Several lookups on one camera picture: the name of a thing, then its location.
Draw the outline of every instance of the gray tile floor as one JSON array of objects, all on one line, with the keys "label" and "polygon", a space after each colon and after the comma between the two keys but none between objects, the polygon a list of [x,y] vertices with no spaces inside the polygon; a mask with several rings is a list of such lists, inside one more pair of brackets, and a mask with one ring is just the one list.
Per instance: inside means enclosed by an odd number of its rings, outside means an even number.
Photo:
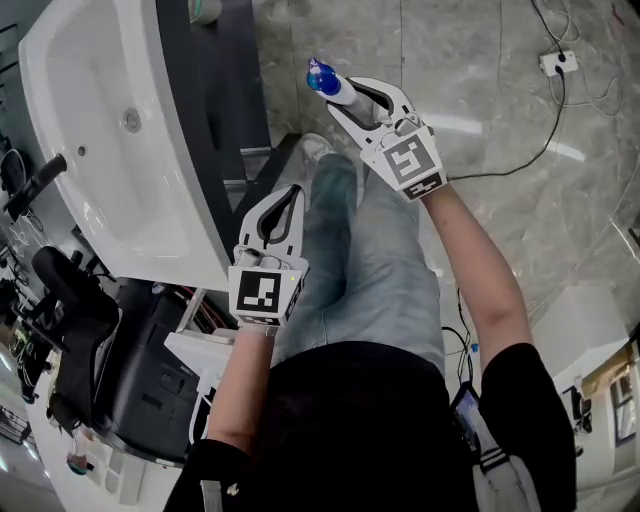
[{"label": "gray tile floor", "polygon": [[[560,0],[538,0],[561,34]],[[611,286],[629,328],[640,321],[638,247],[626,234],[640,211],[640,22],[625,0],[569,5],[580,37],[563,48],[584,63],[590,106],[566,108],[552,151],[504,178],[461,181],[455,188],[504,252],[532,319],[562,287]],[[343,75],[403,87],[425,120],[451,176],[505,172],[544,145],[557,106],[538,56],[552,41],[530,0],[254,0],[272,136],[317,131],[357,158],[357,150],[306,86],[316,56]],[[576,37],[575,29],[567,40]],[[556,97],[562,95],[556,78]],[[580,71],[567,76],[567,102],[588,98]],[[284,181],[311,176],[299,164]],[[442,283],[443,318],[456,316],[455,286],[441,244],[424,216],[422,242]],[[451,340],[455,349],[455,340]]]}]

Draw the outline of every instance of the black shirt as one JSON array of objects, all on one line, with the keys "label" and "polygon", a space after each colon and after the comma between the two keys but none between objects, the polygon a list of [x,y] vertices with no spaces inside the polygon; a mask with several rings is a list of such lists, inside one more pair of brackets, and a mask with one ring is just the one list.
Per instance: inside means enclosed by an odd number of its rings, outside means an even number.
[{"label": "black shirt", "polygon": [[[502,449],[529,469],[542,510],[574,510],[573,432],[532,345],[489,363],[480,410]],[[201,480],[221,482],[225,512],[477,510],[444,379],[404,350],[342,342],[279,364],[260,432],[251,458],[196,443],[165,510],[202,509]],[[235,495],[226,492],[233,484]]]}]

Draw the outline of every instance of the white plug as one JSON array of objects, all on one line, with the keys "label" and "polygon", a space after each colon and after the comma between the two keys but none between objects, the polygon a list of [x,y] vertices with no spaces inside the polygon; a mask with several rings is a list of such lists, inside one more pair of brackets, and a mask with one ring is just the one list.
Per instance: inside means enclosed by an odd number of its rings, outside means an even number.
[{"label": "white plug", "polygon": [[[564,62],[561,59],[561,55],[564,54]],[[547,76],[556,76],[556,66],[558,66],[564,74],[571,71],[578,71],[578,61],[576,60],[576,54],[572,51],[550,53],[548,55],[540,56],[540,68]]]}]

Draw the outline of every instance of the sneaker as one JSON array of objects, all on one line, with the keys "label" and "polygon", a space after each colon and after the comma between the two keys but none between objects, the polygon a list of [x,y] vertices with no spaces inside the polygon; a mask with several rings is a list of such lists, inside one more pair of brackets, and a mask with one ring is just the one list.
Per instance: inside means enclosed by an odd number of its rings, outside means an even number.
[{"label": "sneaker", "polygon": [[336,152],[331,143],[317,133],[305,134],[300,142],[304,155],[315,163],[318,163],[323,156]]}]

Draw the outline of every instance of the blue jeans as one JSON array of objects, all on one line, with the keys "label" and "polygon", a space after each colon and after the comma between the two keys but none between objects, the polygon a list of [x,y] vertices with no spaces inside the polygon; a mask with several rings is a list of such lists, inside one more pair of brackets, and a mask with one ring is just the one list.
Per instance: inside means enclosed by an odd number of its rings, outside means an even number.
[{"label": "blue jeans", "polygon": [[369,341],[412,352],[444,375],[440,289],[418,243],[420,206],[365,173],[356,211],[353,163],[331,154],[318,164],[302,248],[310,270],[272,363],[329,343]]}]

